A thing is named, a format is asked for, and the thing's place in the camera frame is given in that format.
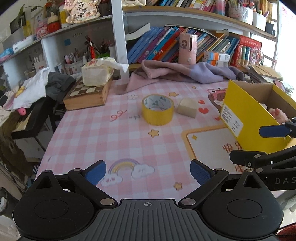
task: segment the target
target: beige block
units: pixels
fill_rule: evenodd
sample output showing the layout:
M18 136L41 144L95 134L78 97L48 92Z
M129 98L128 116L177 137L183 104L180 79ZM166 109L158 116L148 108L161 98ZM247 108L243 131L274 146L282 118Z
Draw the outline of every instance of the beige block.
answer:
M195 118L196 111L197 111L197 102L192 98L184 98L181 100L178 108L177 113L181 115L185 115L188 117Z

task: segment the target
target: crosshair symbol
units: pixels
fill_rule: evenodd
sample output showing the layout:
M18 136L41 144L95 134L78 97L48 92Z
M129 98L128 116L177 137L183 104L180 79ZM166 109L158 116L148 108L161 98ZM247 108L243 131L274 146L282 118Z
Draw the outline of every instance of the crosshair symbol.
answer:
M146 207L150 207L150 206L153 205L153 204L150 203L150 202L146 202L146 203L143 203L143 205L145 205Z

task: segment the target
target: heart illustration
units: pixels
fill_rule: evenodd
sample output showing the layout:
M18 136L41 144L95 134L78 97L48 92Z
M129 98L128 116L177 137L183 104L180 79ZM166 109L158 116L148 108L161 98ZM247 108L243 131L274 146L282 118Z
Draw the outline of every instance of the heart illustration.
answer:
M204 115L206 114L206 113L208 113L209 112L209 109L207 109L207 108L198 108L198 111L200 112L200 113L203 113Z

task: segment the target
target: gray ribbed panel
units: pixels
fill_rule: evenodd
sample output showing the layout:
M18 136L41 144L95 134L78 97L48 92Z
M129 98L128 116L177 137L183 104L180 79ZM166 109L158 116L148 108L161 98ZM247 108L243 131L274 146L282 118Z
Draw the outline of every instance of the gray ribbed panel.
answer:
M173 200L123 200L102 210L83 232L63 241L230 241L209 229L197 212ZM276 241L272 236L262 241ZM31 241L21 238L20 241Z

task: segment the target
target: tape roll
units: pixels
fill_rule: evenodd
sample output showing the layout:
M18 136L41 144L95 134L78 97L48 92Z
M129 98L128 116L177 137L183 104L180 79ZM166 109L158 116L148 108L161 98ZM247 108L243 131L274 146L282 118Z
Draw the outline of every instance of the tape roll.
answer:
M142 114L148 124L162 126L173 118L174 102L164 95L148 95L142 100Z

